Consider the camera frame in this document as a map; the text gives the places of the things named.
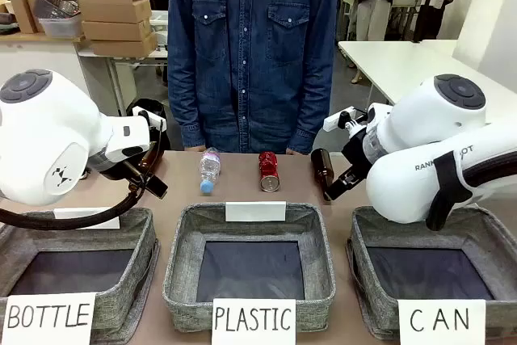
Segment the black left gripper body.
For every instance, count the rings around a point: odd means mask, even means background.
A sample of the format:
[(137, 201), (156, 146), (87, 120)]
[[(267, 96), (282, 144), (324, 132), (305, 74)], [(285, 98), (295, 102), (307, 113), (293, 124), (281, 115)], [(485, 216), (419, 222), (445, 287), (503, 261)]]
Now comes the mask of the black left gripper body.
[(141, 173), (133, 164), (123, 161), (122, 166), (126, 170), (126, 179), (138, 186), (142, 191), (145, 190), (145, 181), (150, 177), (157, 177), (151, 170)]

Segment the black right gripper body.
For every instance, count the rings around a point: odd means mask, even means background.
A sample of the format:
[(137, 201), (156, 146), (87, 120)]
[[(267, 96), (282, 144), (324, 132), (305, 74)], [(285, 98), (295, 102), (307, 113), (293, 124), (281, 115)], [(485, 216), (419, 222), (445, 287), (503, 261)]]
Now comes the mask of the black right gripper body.
[(351, 166), (344, 171), (338, 179), (343, 182), (346, 187), (355, 187), (358, 183), (367, 178), (370, 170), (370, 162), (363, 150), (364, 137), (365, 133), (356, 133), (343, 146), (342, 154)]

